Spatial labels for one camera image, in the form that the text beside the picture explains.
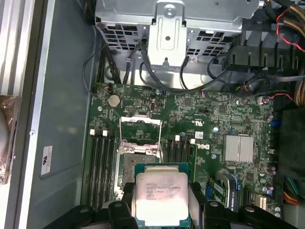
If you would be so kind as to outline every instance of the green circuit board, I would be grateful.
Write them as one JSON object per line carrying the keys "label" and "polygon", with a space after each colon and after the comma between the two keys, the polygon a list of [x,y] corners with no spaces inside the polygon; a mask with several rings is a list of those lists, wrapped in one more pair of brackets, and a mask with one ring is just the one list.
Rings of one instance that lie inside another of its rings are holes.
{"label": "green circuit board", "polygon": [[[91,100],[88,122],[82,204],[99,208],[102,202],[116,198],[113,183],[117,148],[120,145],[119,120],[120,117],[135,115],[162,121],[163,162],[187,160],[191,181],[199,182],[204,192],[207,184],[212,186],[216,173],[221,172],[233,175],[241,192],[245,188],[251,191],[252,204],[255,203],[255,195],[267,196],[262,188],[271,186],[273,180],[273,175],[267,172],[272,101],[259,105],[257,99],[231,99],[227,93],[175,96],[143,86],[100,84],[97,87],[97,96]],[[119,98],[119,101],[115,101],[117,107],[113,107],[113,104],[110,106],[111,95]],[[141,122],[122,123],[122,138],[138,145],[156,144],[159,130],[158,126]],[[101,143],[99,147],[94,146],[97,144],[94,135],[102,135],[103,131],[111,133],[109,141]],[[252,162],[225,160],[225,138],[228,135],[253,137]],[[179,149],[169,147],[177,136],[188,142],[188,145],[183,145],[188,149],[184,153],[180,151],[180,158],[175,158]],[[104,148],[104,153],[99,153],[101,148]],[[209,190],[208,198],[215,198],[213,188]],[[272,198],[268,197],[267,210],[272,212],[274,204]]]}

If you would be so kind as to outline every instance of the sticker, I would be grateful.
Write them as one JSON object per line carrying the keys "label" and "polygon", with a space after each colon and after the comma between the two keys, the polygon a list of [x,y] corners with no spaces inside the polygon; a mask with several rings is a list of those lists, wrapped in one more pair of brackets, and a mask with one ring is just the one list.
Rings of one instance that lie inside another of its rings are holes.
{"label": "sticker", "polygon": [[220,187],[218,184],[214,183],[214,188],[221,194],[224,194],[224,189]]}
{"label": "sticker", "polygon": [[203,132],[196,131],[195,132],[195,139],[203,139]]}
{"label": "sticker", "polygon": [[50,172],[51,159],[52,159],[53,146],[46,146],[43,148],[43,157],[41,165],[41,175],[45,175]]}

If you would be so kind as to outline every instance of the chipset heatsink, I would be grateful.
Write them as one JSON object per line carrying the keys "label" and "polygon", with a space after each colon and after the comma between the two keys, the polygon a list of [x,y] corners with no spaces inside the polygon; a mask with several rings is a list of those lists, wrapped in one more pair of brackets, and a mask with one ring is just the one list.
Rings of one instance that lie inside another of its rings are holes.
{"label": "chipset heatsink", "polygon": [[167,167],[139,173],[135,204],[136,218],[146,227],[179,226],[189,216],[187,174]]}
{"label": "chipset heatsink", "polygon": [[226,135],[224,161],[253,163],[254,138],[251,136]]}

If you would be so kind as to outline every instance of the motherboard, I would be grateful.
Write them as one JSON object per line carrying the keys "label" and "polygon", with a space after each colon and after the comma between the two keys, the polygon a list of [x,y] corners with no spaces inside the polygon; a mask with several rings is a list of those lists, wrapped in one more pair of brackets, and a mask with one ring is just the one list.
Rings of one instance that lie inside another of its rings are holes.
{"label": "motherboard", "polygon": [[121,199],[134,166],[188,162],[207,199],[237,211],[254,204],[280,217],[270,165],[272,101],[202,91],[99,84],[91,99],[81,203]]}

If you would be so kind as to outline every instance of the red wire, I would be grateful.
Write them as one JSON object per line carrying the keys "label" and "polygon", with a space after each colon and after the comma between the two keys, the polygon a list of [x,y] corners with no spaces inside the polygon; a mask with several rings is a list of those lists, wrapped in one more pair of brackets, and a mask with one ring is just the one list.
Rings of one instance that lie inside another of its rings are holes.
{"label": "red wire", "polygon": [[295,202],[295,201],[293,201],[293,200],[290,200],[289,198],[287,198],[287,197],[285,197],[285,196],[284,196],[284,200],[285,200],[286,202],[290,203],[290,204],[293,204],[293,205],[296,205],[296,206],[299,205],[297,202]]}
{"label": "red wire", "polygon": [[283,36],[280,35],[280,25],[279,25],[279,21],[280,21],[281,17],[283,17],[283,15],[284,15],[287,11],[288,11],[288,10],[285,10],[285,11],[284,11],[283,13],[281,13],[281,14],[277,17],[277,19],[276,19],[276,35],[277,35],[281,40],[283,40],[285,43],[290,44],[290,45],[293,45],[293,46],[297,47],[299,50],[301,50],[302,52],[305,52],[305,50],[302,49],[302,47],[301,47],[299,44],[297,44],[297,43],[292,43],[292,42],[288,41],[285,37],[283,37]]}
{"label": "red wire", "polygon": [[287,96],[290,100],[293,101],[293,98],[291,98],[291,96],[290,96],[289,94],[287,94],[287,93],[276,93],[275,95],[269,96],[268,99],[273,99],[274,97],[280,96],[280,95],[285,95],[285,96]]}

